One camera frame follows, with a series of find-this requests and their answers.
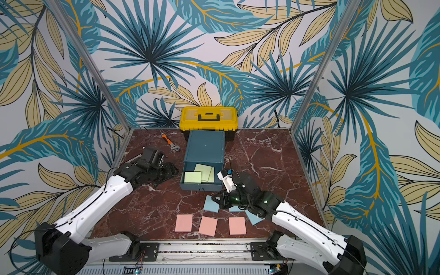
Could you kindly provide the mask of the green sticky note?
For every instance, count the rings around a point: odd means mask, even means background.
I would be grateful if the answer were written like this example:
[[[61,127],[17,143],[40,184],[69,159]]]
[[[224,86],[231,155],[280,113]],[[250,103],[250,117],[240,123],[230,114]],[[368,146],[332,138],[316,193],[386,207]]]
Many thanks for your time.
[[[184,183],[200,184],[202,179],[202,173],[200,171],[186,171],[184,173]]]
[[[213,183],[214,182],[214,174],[215,174],[215,168],[211,167],[207,183]]]
[[[200,171],[202,173],[202,183],[207,183],[211,166],[206,166],[202,164],[196,164],[194,171]]]

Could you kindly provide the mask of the teal yellow drawer cabinet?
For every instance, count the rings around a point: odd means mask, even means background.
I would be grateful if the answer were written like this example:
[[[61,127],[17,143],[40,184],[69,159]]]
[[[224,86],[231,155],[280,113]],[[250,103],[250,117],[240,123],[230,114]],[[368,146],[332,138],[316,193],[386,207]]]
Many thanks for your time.
[[[185,191],[218,192],[223,183],[217,173],[224,168],[225,133],[223,131],[193,130],[190,131],[183,160],[183,171],[180,187]],[[196,165],[214,168],[214,180],[207,183],[190,182],[185,179],[186,172],[193,172]]]

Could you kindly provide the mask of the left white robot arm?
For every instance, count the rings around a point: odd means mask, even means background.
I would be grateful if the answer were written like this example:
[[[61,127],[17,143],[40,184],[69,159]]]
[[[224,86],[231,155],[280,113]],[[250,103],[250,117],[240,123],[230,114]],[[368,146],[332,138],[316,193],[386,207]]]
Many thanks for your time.
[[[140,240],[124,231],[104,238],[89,239],[87,233],[119,201],[140,186],[159,184],[178,175],[164,154],[146,147],[135,160],[111,170],[107,182],[80,206],[52,224],[42,223],[34,231],[36,259],[57,275],[75,275],[98,260],[137,260]]]

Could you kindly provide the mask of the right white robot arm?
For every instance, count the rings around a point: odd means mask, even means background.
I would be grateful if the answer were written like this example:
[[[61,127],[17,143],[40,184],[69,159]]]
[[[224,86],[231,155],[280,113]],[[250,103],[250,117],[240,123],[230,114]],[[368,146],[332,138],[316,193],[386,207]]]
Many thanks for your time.
[[[343,237],[320,226],[285,199],[271,191],[262,191],[248,173],[222,170],[217,178],[225,187],[212,199],[220,209],[237,206],[300,238],[295,240],[274,232],[265,243],[270,254],[298,260],[327,275],[367,273],[363,242],[357,237]]]

